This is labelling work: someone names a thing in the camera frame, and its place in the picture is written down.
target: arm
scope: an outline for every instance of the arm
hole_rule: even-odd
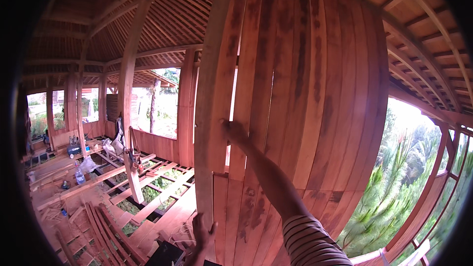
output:
[[[243,125],[224,120],[222,127],[230,142],[246,154],[246,167],[254,170],[268,200],[281,215],[282,222],[296,215],[311,216],[286,174],[252,144]]]
[[[202,214],[197,214],[197,216],[194,217],[192,220],[192,230],[194,232],[196,245],[192,254],[186,259],[184,266],[204,265],[205,255],[209,247],[214,243],[218,225],[218,223],[214,223],[212,228],[208,230],[204,228]]]

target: plastic water bottle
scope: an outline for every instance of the plastic water bottle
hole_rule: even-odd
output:
[[[75,175],[76,175],[77,184],[80,185],[82,183],[85,183],[86,182],[86,177],[82,173],[82,170],[80,169],[79,165],[77,164],[77,161],[76,161],[75,168],[76,168]]]

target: striped shirt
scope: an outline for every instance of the striped shirt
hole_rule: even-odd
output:
[[[282,234],[291,266],[353,265],[319,220],[312,216],[290,217],[282,226]]]

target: hand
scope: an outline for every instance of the hand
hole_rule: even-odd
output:
[[[192,220],[195,243],[198,250],[206,250],[213,244],[215,240],[215,233],[219,225],[218,222],[215,222],[212,224],[212,228],[208,230],[208,228],[204,227],[202,215],[203,214],[197,214]]]
[[[245,131],[240,122],[221,119],[220,123],[222,124],[223,133],[231,143],[241,146],[249,142],[248,132]]]

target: forearm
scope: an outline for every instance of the forearm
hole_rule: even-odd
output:
[[[202,247],[196,247],[192,254],[186,258],[184,266],[202,266],[204,265],[206,250]]]
[[[261,188],[283,222],[295,215],[310,215],[294,185],[277,164],[251,143],[241,144],[240,148],[247,156],[246,166],[253,169]]]

